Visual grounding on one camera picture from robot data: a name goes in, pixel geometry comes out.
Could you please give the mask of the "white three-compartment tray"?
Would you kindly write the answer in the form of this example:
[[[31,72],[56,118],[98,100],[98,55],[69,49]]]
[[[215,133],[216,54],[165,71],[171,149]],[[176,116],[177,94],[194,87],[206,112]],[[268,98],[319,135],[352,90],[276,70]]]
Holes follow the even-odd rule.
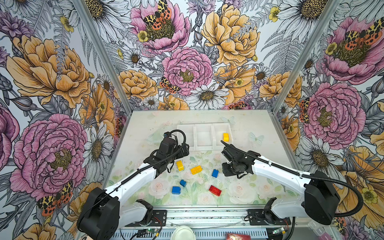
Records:
[[[233,143],[232,129],[229,123],[178,124],[177,129],[185,133],[190,152],[221,151],[225,134],[227,144]]]

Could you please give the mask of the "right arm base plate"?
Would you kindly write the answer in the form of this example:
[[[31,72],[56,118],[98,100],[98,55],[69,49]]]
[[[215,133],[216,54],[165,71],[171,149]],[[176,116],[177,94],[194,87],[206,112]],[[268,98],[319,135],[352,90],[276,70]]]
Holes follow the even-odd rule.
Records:
[[[248,209],[244,221],[249,222],[251,226],[291,225],[289,218],[279,219],[272,212],[265,212],[263,209]]]

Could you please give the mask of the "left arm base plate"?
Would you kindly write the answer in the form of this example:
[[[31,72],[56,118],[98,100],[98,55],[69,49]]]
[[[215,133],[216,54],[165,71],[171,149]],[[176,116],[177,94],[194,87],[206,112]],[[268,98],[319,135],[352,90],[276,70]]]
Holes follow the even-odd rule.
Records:
[[[141,221],[126,225],[126,227],[165,227],[167,224],[167,213],[167,210],[153,210],[152,218],[147,224]]]

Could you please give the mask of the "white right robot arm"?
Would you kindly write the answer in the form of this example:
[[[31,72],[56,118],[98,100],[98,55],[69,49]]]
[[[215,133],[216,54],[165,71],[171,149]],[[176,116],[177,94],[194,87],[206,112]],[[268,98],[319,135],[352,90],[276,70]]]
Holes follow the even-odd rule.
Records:
[[[299,194],[291,201],[270,198],[258,217],[270,225],[279,219],[306,217],[322,225],[330,225],[334,218],[355,215],[363,208],[364,198],[352,185],[332,179],[321,171],[310,173],[295,170],[277,164],[259,153],[242,151],[224,141],[221,143],[224,145],[222,154],[227,159],[222,164],[226,177],[241,179],[248,174],[262,176]],[[355,193],[358,202],[352,210],[337,213],[341,197],[334,185],[343,186]]]

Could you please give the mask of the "red lego long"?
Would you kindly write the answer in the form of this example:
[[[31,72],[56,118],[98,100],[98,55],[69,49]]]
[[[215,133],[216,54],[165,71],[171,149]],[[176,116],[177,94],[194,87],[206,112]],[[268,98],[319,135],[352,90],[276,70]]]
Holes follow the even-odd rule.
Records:
[[[219,197],[222,193],[222,191],[218,188],[216,188],[215,186],[211,185],[210,188],[209,188],[209,192],[214,194],[215,196]]]

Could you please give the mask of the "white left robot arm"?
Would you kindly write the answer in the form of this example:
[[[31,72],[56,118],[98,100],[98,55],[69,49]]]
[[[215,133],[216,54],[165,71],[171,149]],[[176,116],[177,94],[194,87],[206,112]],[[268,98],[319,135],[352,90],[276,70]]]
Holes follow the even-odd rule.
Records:
[[[175,160],[189,155],[186,134],[181,130],[164,133],[160,147],[143,164],[118,183],[93,189],[77,220],[77,228],[93,240],[109,240],[116,230],[130,224],[148,225],[154,219],[154,207],[139,199],[132,205],[127,200],[164,171],[171,171]]]

